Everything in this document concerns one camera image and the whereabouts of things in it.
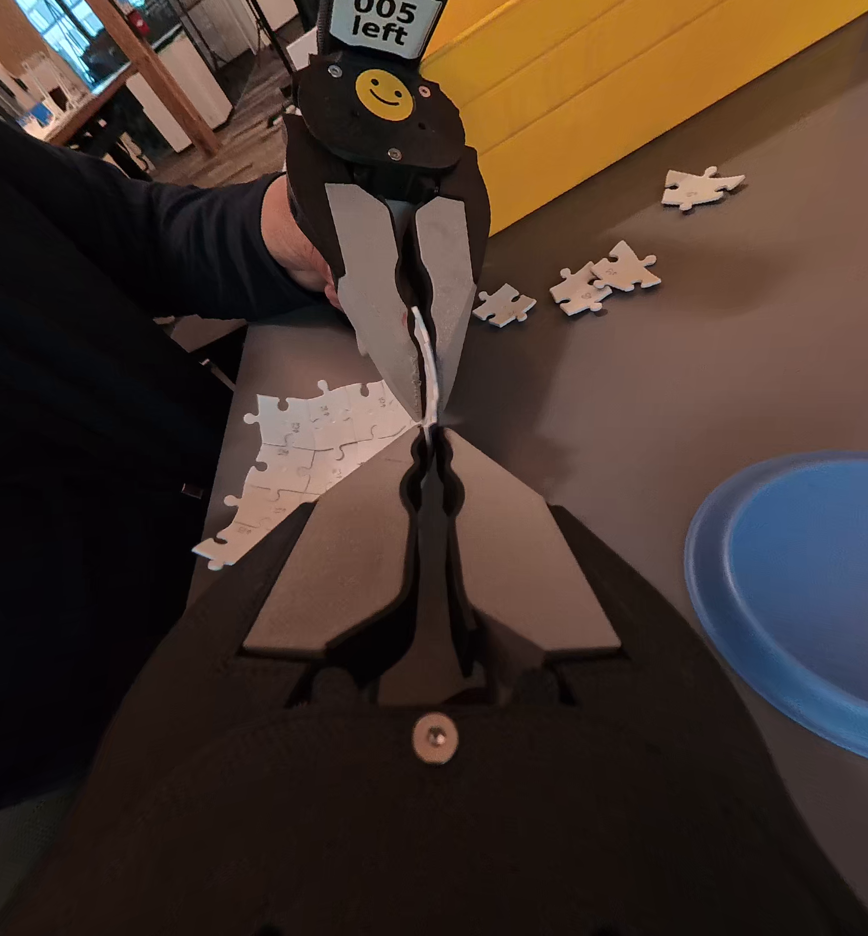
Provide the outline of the blue round plastic stand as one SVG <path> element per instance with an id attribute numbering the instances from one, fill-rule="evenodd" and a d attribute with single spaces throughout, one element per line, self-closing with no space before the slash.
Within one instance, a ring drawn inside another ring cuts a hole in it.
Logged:
<path id="1" fill-rule="evenodd" d="M 868 759 L 868 452 L 733 474 L 698 507 L 684 566 L 703 630 L 743 682 Z"/>

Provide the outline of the wooden beam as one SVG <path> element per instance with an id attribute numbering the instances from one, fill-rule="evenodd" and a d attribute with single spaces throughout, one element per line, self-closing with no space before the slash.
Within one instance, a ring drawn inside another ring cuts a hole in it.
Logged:
<path id="1" fill-rule="evenodd" d="M 106 32 L 128 57 L 133 70 L 145 78 L 147 85 L 194 147 L 208 158 L 216 156 L 219 143 L 213 130 L 174 80 L 147 39 L 130 24 L 115 2 L 88 3 L 103 23 Z"/>

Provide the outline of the large window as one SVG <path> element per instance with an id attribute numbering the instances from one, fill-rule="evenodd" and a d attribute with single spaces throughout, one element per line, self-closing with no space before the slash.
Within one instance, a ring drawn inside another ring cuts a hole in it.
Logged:
<path id="1" fill-rule="evenodd" d="M 16 1 L 44 43 L 74 53 L 87 49 L 103 32 L 101 20 L 85 1 Z"/>

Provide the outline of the background wooden table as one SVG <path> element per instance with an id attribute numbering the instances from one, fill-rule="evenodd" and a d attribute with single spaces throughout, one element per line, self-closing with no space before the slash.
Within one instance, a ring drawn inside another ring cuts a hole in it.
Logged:
<path id="1" fill-rule="evenodd" d="M 127 81 L 137 74 L 132 64 L 126 64 L 96 93 L 86 95 L 56 117 L 38 138 L 107 162 L 129 178 L 150 180 L 152 164 L 135 144 L 126 144 L 127 118 L 114 103 L 118 94 L 127 90 Z"/>

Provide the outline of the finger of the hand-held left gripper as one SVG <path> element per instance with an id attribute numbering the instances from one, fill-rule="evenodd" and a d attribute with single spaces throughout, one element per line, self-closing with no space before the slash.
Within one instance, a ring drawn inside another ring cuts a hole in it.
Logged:
<path id="1" fill-rule="evenodd" d="M 399 251 L 388 205 L 353 183 L 325 184 L 341 251 L 336 294 L 369 357 L 397 401 L 414 420 L 424 413 L 418 348 L 398 289 Z"/>
<path id="2" fill-rule="evenodd" d="M 435 197 L 418 208 L 414 233 L 421 264 L 424 322 L 430 351 L 425 376 L 437 388 L 437 414 L 451 395 L 471 318 L 476 284 L 464 204 Z"/>

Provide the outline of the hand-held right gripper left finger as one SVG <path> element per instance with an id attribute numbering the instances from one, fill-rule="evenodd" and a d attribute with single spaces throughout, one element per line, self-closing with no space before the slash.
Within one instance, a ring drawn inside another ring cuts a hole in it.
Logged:
<path id="1" fill-rule="evenodd" d="M 298 692 L 338 668 L 383 689 L 416 636 L 429 467 L 424 430 L 410 429 L 320 497 L 244 638 L 244 676 Z"/>

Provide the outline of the person's left hand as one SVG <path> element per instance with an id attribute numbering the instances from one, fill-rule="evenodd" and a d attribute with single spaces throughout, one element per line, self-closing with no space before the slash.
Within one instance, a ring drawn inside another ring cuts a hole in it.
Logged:
<path id="1" fill-rule="evenodd" d="M 293 217 L 285 174 L 270 181 L 264 192 L 260 218 L 264 246 L 276 263 L 298 287 L 323 294 L 341 311 L 330 266 Z"/>

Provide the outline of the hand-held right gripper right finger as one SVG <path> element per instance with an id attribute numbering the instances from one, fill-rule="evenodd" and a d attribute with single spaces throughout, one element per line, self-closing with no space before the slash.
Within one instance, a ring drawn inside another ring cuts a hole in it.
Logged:
<path id="1" fill-rule="evenodd" d="M 622 642 L 545 499 L 453 429 L 440 432 L 438 456 L 463 674 L 480 664 L 495 681 L 515 681 L 617 653 Z"/>

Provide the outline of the yellow plastic bin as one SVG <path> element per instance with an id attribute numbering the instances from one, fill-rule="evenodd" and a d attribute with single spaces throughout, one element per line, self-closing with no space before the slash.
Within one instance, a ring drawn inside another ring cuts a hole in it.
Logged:
<path id="1" fill-rule="evenodd" d="M 492 234 L 868 12 L 868 1 L 450 2 L 422 75 L 459 108 Z"/>

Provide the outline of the white assembled puzzle ball section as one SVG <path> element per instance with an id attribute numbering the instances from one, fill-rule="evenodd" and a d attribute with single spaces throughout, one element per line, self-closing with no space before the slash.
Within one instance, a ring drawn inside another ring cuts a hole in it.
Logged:
<path id="1" fill-rule="evenodd" d="M 440 414 L 435 346 L 418 307 L 411 309 L 421 350 L 425 401 L 422 416 L 408 415 L 385 381 L 353 383 L 310 399 L 259 394 L 243 422 L 257 429 L 254 462 L 239 494 L 224 497 L 231 522 L 193 548 L 211 572 L 235 565 L 290 514 L 314 503 L 410 429 L 430 441 Z"/>

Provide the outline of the white cabinet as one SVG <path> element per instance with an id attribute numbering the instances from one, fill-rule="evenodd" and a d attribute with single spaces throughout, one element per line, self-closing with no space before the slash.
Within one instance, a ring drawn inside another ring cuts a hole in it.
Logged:
<path id="1" fill-rule="evenodd" d="M 133 38 L 126 85 L 148 118 L 178 153 L 193 146 L 206 158 L 218 154 L 214 130 L 231 115 L 231 103 L 185 33 L 160 53 Z"/>

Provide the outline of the person's left forearm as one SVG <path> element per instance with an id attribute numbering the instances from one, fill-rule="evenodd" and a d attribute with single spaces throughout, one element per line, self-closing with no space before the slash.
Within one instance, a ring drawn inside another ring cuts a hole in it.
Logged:
<path id="1" fill-rule="evenodd" d="M 257 321 L 331 305 L 264 246 L 264 192 L 280 174 L 214 188 L 138 181 L 0 120 L 0 236 L 41 222 L 33 238 L 61 237 L 152 315 Z"/>

